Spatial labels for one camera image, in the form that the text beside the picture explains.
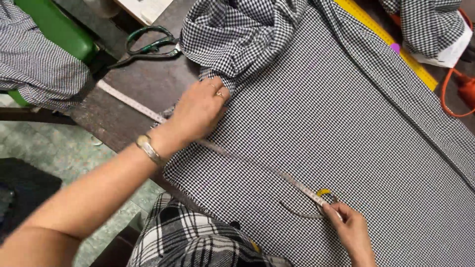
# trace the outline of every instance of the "gray table surface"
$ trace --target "gray table surface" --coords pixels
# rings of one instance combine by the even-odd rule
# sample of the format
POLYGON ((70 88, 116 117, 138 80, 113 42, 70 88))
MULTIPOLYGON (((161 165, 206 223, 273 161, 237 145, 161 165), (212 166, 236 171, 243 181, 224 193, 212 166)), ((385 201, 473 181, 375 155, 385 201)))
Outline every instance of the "gray table surface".
MULTIPOLYGON (((376 0, 356 0, 356 2, 397 41, 402 40, 399 28, 383 8, 375 3, 376 0)), ((467 5, 466 2, 464 4, 468 9, 465 11, 469 16, 475 18, 475 5, 467 5)), ((154 25, 164 26, 178 37, 183 19, 193 3, 194 0, 174 0, 154 22, 154 25)), ((133 49, 141 48, 161 37, 163 36, 153 32, 145 34, 137 40, 133 49)), ((425 66, 432 76, 440 81, 440 85, 447 69, 425 66)), ((459 63, 457 69, 470 76, 475 76, 475 64, 459 63)), ((199 66, 185 56, 181 56, 171 61, 135 61, 126 67, 111 70, 104 77, 104 81, 153 111, 161 112, 177 101, 181 93, 198 79, 198 74, 199 66)), ((457 86, 454 81, 451 81, 447 88, 447 105, 456 113, 468 112, 469 108, 458 97, 456 91, 457 86)), ((436 89, 435 94, 440 95, 440 86, 436 89)), ((87 99, 75 108, 72 118, 116 152, 134 142, 137 136, 148 131, 153 124, 153 120, 98 87, 94 88, 87 99)), ((472 133, 475 133, 475 116, 461 118, 461 121, 472 133)), ((166 181, 161 173, 155 174, 151 179, 190 208, 199 209, 177 188, 166 181)))

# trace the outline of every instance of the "black and white checkered fabric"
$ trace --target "black and white checkered fabric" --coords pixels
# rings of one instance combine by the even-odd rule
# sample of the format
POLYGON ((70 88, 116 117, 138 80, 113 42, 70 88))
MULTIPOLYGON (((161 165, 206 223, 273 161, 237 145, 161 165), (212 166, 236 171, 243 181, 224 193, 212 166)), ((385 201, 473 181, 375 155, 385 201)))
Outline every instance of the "black and white checkered fabric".
POLYGON ((87 66, 46 39, 32 18, 0 0, 0 90, 18 89, 30 104, 66 111, 92 83, 87 66))
POLYGON ((404 41, 413 54, 435 58, 457 41, 464 21, 457 15, 462 0, 380 0, 386 12, 399 15, 404 41))
POLYGON ((165 192, 149 213, 127 266, 291 266, 258 251, 238 229, 189 210, 165 192))
MULTIPOLYGON (((312 189, 329 188, 361 211, 378 266, 473 265, 475 138, 464 125, 442 111, 436 95, 398 54, 332 0, 236 2, 234 9, 245 10, 248 18, 281 16, 278 7, 286 4, 303 12, 294 28, 279 24, 291 19, 268 22, 270 32, 295 29, 285 35, 292 37, 268 66, 243 70, 247 78, 234 84, 229 110, 209 139, 312 189)), ((213 13, 218 5, 224 4, 197 2, 201 16, 221 16, 213 13)), ((195 38, 182 40, 184 53, 198 47, 194 61, 219 65, 216 51, 234 42, 247 40, 247 47, 279 42, 272 34, 263 39, 262 26, 235 25, 220 17, 215 27, 184 27, 182 38, 195 38), (228 40, 210 39, 214 28, 223 28, 228 40)), ((268 56, 266 49, 257 56, 268 56)), ((253 60, 245 56, 253 55, 250 50, 229 53, 253 60)), ((244 64, 222 58, 224 66, 244 64)), ((213 72, 228 74, 226 68, 213 72)), ((239 74, 231 79, 239 80, 239 74)), ((298 267, 350 265, 327 220, 301 218, 279 204, 285 200, 299 213, 318 212, 269 171, 192 145, 172 158, 164 175, 207 213, 226 223, 239 221, 266 253, 298 267)))

